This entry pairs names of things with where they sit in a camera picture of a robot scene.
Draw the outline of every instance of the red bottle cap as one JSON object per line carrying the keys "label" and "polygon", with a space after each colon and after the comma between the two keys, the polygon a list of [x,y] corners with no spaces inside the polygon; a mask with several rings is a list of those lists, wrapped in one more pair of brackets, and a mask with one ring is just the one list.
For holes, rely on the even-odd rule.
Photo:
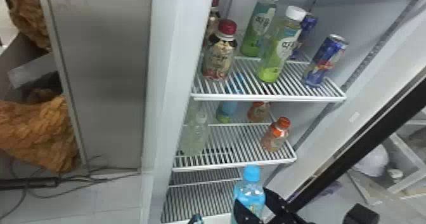
{"label": "red bottle cap", "polygon": [[212,7],[218,7],[218,6],[219,6],[219,0],[213,0]]}
{"label": "red bottle cap", "polygon": [[280,117],[276,123],[282,129],[288,129],[291,125],[291,122],[287,117]]}
{"label": "red bottle cap", "polygon": [[236,31],[236,23],[232,20],[221,20],[218,29],[226,35],[233,35]]}

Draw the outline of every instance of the green drink bottle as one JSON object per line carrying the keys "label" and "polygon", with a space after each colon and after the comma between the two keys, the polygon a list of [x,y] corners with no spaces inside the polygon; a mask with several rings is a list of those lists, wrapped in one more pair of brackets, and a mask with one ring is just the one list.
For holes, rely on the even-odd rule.
{"label": "green drink bottle", "polygon": [[276,82],[285,61],[292,54],[295,42],[302,31],[300,21],[306,11],[296,6],[289,6],[285,11],[284,21],[280,21],[271,34],[264,48],[257,76],[264,82]]}
{"label": "green drink bottle", "polygon": [[258,0],[254,7],[247,30],[241,45],[241,53],[245,56],[257,56],[260,50],[260,39],[271,24],[278,0]]}

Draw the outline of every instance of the tiled floor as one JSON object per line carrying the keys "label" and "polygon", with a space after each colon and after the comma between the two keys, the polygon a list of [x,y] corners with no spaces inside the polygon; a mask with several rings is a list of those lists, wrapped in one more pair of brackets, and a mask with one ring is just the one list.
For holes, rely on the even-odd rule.
{"label": "tiled floor", "polygon": [[[81,185],[64,183],[58,188],[38,190],[50,195]],[[140,176],[132,176],[83,188],[53,199],[28,195],[22,205],[1,224],[51,223],[139,223]],[[0,192],[0,213],[9,210],[21,197],[21,191]]]}

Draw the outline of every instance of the blue bottle cap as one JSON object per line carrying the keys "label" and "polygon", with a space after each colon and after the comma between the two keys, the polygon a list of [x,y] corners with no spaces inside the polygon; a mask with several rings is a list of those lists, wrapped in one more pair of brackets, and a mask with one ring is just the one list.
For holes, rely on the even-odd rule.
{"label": "blue bottle cap", "polygon": [[244,180],[259,181],[261,179],[261,169],[256,165],[249,165],[244,168]]}

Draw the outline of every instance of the blue can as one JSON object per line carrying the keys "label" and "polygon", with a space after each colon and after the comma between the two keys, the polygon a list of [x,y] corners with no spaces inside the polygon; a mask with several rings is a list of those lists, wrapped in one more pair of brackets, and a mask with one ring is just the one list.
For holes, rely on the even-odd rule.
{"label": "blue can", "polygon": [[311,64],[303,74],[304,82],[313,87],[321,86],[325,74],[334,67],[349,43],[335,34],[330,34],[316,52]]}
{"label": "blue can", "polygon": [[289,57],[290,60],[296,60],[300,55],[300,47],[306,41],[308,35],[314,30],[318,18],[315,17],[312,13],[306,14],[305,18],[301,21],[300,26],[302,27],[302,32],[300,33],[297,42],[295,43],[295,48],[293,49],[292,55]]}

